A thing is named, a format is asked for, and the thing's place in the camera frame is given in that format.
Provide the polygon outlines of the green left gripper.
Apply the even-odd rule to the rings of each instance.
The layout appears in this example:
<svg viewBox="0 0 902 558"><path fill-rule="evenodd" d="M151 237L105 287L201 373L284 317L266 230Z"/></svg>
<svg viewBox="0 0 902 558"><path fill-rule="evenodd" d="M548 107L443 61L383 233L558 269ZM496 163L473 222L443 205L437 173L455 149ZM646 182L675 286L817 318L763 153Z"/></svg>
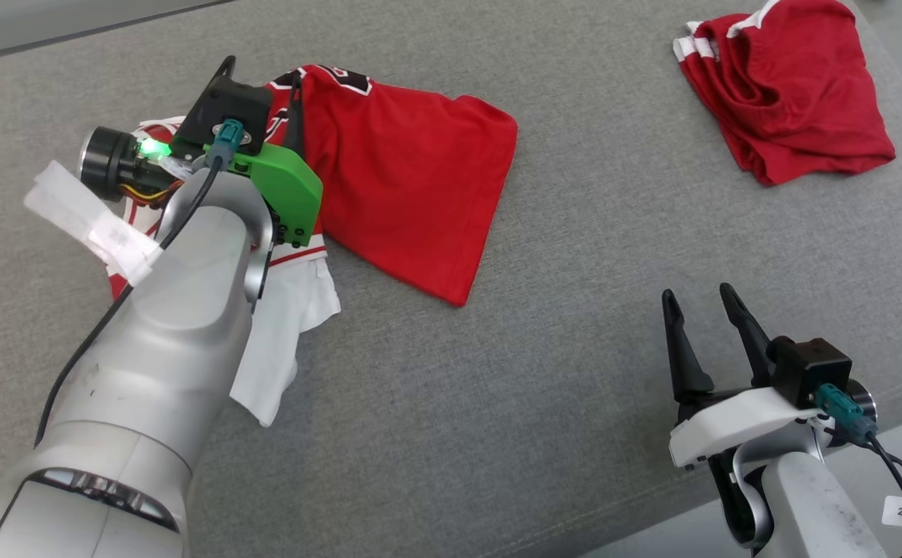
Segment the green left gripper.
<svg viewBox="0 0 902 558"><path fill-rule="evenodd" d="M235 54L229 54L214 79L232 78L236 64ZM263 143L259 154L250 156L238 147L223 170L255 184L273 218L274 243L294 247L312 240L322 201L319 177L298 155L305 152L302 81L302 71L295 71L287 106L287 148ZM99 126L81 151L82 184L107 202L128 198L135 206L163 208L193 173L207 168L207 152L215 144L214 139L203 146L202 154L178 159L169 147L173 138L163 142L146 132L135 135ZM242 143L249 141L243 131Z"/></svg>

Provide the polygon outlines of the red shorts with white stripe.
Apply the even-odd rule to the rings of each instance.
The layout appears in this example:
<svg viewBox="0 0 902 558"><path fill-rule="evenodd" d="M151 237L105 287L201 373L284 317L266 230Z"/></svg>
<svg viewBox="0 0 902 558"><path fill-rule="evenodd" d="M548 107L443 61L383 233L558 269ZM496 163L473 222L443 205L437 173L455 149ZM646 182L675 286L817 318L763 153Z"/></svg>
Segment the red shorts with white stripe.
<svg viewBox="0 0 902 558"><path fill-rule="evenodd" d="M895 159L855 15L840 0L766 0L687 28L672 43L679 67L763 186Z"/></svg>

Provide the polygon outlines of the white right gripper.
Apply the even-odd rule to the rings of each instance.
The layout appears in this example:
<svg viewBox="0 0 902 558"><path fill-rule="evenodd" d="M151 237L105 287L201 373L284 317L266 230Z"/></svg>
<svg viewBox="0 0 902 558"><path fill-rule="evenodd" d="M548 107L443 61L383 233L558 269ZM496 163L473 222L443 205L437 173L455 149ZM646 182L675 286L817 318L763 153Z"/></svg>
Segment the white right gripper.
<svg viewBox="0 0 902 558"><path fill-rule="evenodd" d="M728 321L737 329L744 346L752 370L751 385L755 389L714 403L675 427L668 445L675 467L695 465L701 459L769 435L797 421L820 428L834 424L816 405L800 410L776 389L766 387L771 385L776 365L767 354L769 337L730 283L720 283L719 292ZM671 289L665 289L661 294L661 310L674 400L684 404L712 394L713 379L702 370L695 356L685 332L683 312Z"/></svg>

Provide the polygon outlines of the red jersey with white trim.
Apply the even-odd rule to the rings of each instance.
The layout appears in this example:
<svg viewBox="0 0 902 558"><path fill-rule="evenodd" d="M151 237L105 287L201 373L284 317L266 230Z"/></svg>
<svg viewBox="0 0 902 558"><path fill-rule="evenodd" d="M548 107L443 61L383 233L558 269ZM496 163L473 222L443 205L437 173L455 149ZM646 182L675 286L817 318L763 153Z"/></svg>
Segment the red jersey with white trim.
<svg viewBox="0 0 902 558"><path fill-rule="evenodd" d="M298 374L298 340L340 313L333 241L455 307L468 300L514 162L518 125L471 95L447 98L306 64L267 82L267 142L287 146L288 99L302 71L305 152L323 200L312 240L271 251L263 299L230 391L260 426L274 423Z"/></svg>

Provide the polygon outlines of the white tape strip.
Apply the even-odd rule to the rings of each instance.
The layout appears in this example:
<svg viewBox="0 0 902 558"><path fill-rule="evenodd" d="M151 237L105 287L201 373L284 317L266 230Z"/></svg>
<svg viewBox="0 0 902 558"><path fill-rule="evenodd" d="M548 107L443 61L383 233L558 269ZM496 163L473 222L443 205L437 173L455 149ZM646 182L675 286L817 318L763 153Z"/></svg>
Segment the white tape strip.
<svg viewBox="0 0 902 558"><path fill-rule="evenodd" d="M146 279L164 254L156 240L115 215L57 161L34 177L25 206L86 246L129 285Z"/></svg>

